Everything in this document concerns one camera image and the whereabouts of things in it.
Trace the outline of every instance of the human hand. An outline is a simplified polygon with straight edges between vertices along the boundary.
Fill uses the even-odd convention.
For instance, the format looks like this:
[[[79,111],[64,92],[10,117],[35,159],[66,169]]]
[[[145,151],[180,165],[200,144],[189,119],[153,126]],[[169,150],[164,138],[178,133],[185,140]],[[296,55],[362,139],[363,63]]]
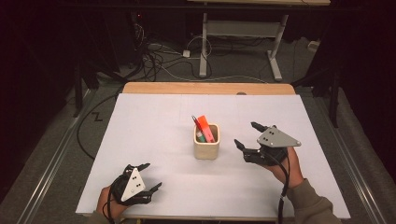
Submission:
[[[296,151],[294,150],[294,147],[288,147],[288,154],[289,154],[289,161],[288,158],[282,161],[282,165],[285,167],[286,171],[289,170],[289,165],[290,165],[290,180],[289,180],[289,189],[295,188],[301,183],[303,183],[304,178],[303,174],[301,173],[301,168],[300,168],[300,163],[298,160],[298,156]],[[271,171],[276,179],[278,179],[280,182],[285,184],[286,182],[286,177],[285,173],[283,173],[282,169],[278,165],[274,166],[262,166],[265,169]]]
[[[110,192],[110,186],[103,188],[99,199],[98,199],[98,204],[96,206],[96,212],[105,215],[105,217],[109,217],[108,213],[107,213],[107,197],[108,197],[108,193]],[[122,204],[117,203],[114,200],[114,196],[113,194],[111,194],[111,198],[110,198],[110,213],[111,213],[111,217],[113,217],[114,219],[117,219],[120,217],[120,215],[128,208],[129,206],[125,206]]]

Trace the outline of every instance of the sleeve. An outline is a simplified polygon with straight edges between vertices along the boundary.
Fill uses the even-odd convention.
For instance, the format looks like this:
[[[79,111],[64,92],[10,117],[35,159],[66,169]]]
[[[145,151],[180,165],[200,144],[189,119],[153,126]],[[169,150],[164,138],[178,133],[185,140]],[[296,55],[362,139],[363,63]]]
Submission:
[[[299,186],[288,190],[288,198],[294,207],[296,224],[341,223],[332,213],[332,203],[320,197],[307,179]]]
[[[107,218],[96,211],[93,211],[92,216],[88,219],[87,224],[108,224]]]

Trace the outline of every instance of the white tabletop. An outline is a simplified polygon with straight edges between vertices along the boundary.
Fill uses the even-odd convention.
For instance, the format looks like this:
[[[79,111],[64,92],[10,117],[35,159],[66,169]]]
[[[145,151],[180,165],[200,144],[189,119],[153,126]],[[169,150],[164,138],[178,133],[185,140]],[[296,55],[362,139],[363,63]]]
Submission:
[[[205,115],[219,125],[216,160],[194,158],[191,115]],[[332,201],[337,217],[350,218],[298,95],[120,94],[77,213],[91,214],[101,188],[127,164],[150,162],[141,172],[148,189],[163,185],[150,204],[132,206],[126,217],[276,220],[282,184],[260,166],[246,163],[233,142],[259,147],[260,133],[251,121],[276,125],[301,141],[296,151],[304,177]],[[284,217],[293,217],[289,200]]]

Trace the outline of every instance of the table leg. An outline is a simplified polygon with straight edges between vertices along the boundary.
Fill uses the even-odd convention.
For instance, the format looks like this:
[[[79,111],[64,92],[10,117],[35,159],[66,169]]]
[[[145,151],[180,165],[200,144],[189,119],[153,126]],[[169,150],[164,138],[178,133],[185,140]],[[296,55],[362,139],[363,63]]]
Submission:
[[[277,49],[279,48],[280,41],[282,40],[282,35],[283,35],[283,32],[285,31],[286,22],[288,21],[288,17],[289,17],[289,15],[283,16],[282,22],[279,24],[279,27],[277,28],[274,48],[272,50],[267,51],[268,60],[270,62],[271,69],[273,71],[274,78],[276,81],[282,80],[279,66],[277,65],[277,62],[276,62],[276,53],[277,53]]]
[[[207,52],[206,52],[206,38],[207,38],[207,13],[204,13],[204,20],[202,23],[202,51],[201,61],[199,66],[199,76],[206,77],[206,66],[207,66]]]

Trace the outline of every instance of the wooden table edge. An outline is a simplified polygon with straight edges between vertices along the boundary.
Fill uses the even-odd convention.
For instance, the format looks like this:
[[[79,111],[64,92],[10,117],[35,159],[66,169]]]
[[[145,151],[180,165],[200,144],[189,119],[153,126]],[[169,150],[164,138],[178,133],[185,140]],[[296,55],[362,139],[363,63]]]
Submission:
[[[128,82],[122,93],[294,95],[283,83]]]

